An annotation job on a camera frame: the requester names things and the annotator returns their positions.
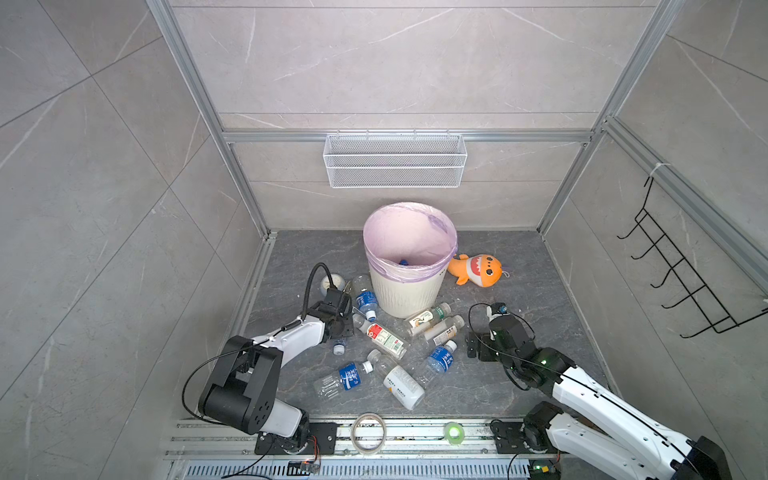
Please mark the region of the small blue label bottle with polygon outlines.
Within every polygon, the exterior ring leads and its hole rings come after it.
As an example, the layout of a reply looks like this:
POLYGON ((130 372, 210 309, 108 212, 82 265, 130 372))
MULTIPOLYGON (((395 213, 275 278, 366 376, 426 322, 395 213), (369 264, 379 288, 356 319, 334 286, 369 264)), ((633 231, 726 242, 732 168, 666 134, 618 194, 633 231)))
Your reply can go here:
POLYGON ((437 346, 416 368, 415 379, 425 389, 434 386, 449 371, 454 363, 457 344, 448 340, 437 346))

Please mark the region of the blue label bottle front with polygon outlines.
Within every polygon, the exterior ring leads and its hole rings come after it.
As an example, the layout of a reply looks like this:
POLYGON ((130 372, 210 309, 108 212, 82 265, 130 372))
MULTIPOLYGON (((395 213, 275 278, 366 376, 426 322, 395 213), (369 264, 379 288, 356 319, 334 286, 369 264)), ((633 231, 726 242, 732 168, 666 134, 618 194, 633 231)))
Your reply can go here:
POLYGON ((352 362, 316 380, 313 386, 319 397, 326 400, 335 399, 360 386, 363 378, 372 371, 373 366, 368 360, 362 363, 352 362))

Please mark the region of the white label large bottle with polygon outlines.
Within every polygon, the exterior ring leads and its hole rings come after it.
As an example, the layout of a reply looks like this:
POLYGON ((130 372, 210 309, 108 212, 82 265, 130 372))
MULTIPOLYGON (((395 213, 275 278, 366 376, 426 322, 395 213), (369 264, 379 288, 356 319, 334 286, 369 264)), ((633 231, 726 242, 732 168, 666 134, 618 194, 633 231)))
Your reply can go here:
POLYGON ((424 388, 389 355, 374 349, 367 355, 378 381, 409 411, 425 396, 424 388))

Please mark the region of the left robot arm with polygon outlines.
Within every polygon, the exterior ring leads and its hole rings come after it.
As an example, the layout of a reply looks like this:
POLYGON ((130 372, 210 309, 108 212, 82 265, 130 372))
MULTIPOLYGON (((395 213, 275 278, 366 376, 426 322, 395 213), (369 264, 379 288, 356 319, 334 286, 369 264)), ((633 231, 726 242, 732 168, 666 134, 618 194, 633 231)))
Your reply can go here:
POLYGON ((315 264, 296 319, 261 336, 229 338, 220 354, 193 371, 212 368, 194 408, 186 399, 190 382, 184 383, 184 410, 209 424, 273 435, 291 449, 303 447, 310 437, 309 417, 277 399, 281 369, 309 349, 351 336, 352 310, 351 296, 337 286, 328 266, 315 264))

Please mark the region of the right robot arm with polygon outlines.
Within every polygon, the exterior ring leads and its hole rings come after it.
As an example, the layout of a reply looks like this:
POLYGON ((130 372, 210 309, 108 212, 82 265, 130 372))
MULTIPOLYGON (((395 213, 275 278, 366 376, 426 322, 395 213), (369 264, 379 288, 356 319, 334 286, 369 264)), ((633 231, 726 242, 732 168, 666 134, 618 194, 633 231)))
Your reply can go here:
POLYGON ((547 400, 524 418, 520 438, 534 453, 574 455, 615 479, 729 479, 723 449, 645 415, 560 351, 535 343, 532 327, 503 303, 484 307, 486 332, 472 335, 519 389, 547 400))

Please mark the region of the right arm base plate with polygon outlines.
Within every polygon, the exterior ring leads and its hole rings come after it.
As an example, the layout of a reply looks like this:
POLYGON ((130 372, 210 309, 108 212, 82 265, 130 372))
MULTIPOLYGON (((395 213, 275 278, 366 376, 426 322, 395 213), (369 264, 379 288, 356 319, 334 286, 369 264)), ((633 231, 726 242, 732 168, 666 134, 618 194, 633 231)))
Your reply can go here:
POLYGON ((493 419, 488 424, 498 454, 555 454, 546 431, 523 420, 493 419))

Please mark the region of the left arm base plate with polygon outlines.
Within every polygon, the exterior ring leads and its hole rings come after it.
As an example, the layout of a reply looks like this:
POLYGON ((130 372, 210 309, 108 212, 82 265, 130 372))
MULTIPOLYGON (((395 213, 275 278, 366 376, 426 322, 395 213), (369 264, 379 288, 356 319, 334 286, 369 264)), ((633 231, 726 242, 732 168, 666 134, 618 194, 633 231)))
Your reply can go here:
POLYGON ((261 432, 257 438, 256 455, 331 455, 335 451, 337 430, 334 422, 309 422, 300 424, 297 432, 289 437, 261 432))

